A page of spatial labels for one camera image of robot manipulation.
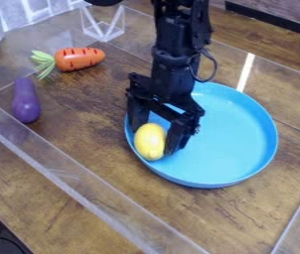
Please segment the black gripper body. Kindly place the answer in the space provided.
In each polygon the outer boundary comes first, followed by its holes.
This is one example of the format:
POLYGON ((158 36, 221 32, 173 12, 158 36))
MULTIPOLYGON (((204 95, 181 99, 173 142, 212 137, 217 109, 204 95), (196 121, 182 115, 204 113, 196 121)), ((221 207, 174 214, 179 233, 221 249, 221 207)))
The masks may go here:
POLYGON ((178 118, 200 118, 205 110, 192 96, 201 61, 200 53, 170 52, 153 48, 151 76, 129 74, 127 97, 147 101, 150 112, 173 122, 178 118))

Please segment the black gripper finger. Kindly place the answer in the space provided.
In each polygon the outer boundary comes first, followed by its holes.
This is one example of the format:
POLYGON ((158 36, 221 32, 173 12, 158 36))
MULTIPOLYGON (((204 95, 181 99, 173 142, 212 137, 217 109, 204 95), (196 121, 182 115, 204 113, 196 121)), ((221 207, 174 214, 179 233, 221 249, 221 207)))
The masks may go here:
POLYGON ((129 96, 127 97, 127 120, 131 131, 135 132, 138 128, 149 121, 150 109, 145 99, 129 96))
POLYGON ((200 121, 194 118, 178 118, 171 122, 166 136, 166 155, 173 155, 185 148, 190 137, 198 132, 198 129, 200 121))

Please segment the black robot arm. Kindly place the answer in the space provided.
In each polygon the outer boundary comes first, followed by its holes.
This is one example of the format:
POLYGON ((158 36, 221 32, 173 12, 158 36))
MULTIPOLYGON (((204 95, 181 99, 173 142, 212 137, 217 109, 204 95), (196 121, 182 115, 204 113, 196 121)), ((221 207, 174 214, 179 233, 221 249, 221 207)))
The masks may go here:
POLYGON ((155 113, 170 122, 165 153, 183 149, 198 132, 205 109, 192 96, 202 57, 210 54, 209 0, 151 0, 157 39, 151 75, 129 74, 127 121, 138 130, 155 113))

